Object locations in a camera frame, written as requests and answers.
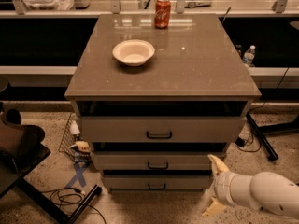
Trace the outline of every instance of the drawer front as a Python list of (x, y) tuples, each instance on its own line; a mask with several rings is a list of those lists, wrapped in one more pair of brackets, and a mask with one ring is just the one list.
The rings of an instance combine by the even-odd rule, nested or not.
[(211, 178), (205, 176), (105, 176), (108, 191), (117, 190), (198, 190), (209, 189)]
[[(224, 153), (213, 153), (224, 159)], [(207, 153), (92, 152), (97, 170), (210, 170)]]
[(82, 118), (87, 142), (234, 142), (245, 118)]

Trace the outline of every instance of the red soda can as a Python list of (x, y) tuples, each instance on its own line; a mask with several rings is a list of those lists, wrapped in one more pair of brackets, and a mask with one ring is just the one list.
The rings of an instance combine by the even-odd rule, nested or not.
[(166, 28), (169, 23), (169, 17), (170, 17), (170, 1), (169, 0), (157, 0), (156, 1), (155, 27)]

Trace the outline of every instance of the clear plastic bottle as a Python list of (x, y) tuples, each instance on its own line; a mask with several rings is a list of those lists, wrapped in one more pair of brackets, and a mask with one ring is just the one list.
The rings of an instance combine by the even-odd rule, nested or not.
[(251, 66), (251, 63), (255, 57), (255, 46), (251, 45), (250, 48), (244, 53), (243, 63), (248, 67)]

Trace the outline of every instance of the black handle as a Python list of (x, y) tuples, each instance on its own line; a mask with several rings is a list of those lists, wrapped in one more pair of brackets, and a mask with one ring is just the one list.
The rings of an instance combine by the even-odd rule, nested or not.
[(152, 166), (150, 166), (150, 162), (148, 162), (148, 168), (149, 169), (155, 169), (155, 170), (165, 170), (165, 169), (167, 169), (168, 168), (168, 162), (166, 163), (166, 165), (165, 165), (165, 167), (152, 167)]
[(166, 184), (163, 184), (163, 186), (162, 187), (156, 187), (156, 188), (154, 188), (154, 187), (151, 187), (150, 186), (150, 183), (148, 183), (148, 186), (149, 186), (149, 190), (165, 190), (166, 189)]
[(171, 139), (172, 132), (169, 132), (169, 134), (150, 134), (150, 132), (147, 131), (147, 138), (148, 139)]

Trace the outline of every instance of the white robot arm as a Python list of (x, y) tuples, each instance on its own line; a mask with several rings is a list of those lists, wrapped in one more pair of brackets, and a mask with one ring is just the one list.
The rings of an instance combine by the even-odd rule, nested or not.
[(216, 198), (205, 211), (204, 217), (223, 210), (226, 205), (241, 205), (276, 217), (299, 221), (299, 187), (282, 175), (261, 172), (255, 176), (239, 175), (214, 155), (212, 161), (215, 176)]

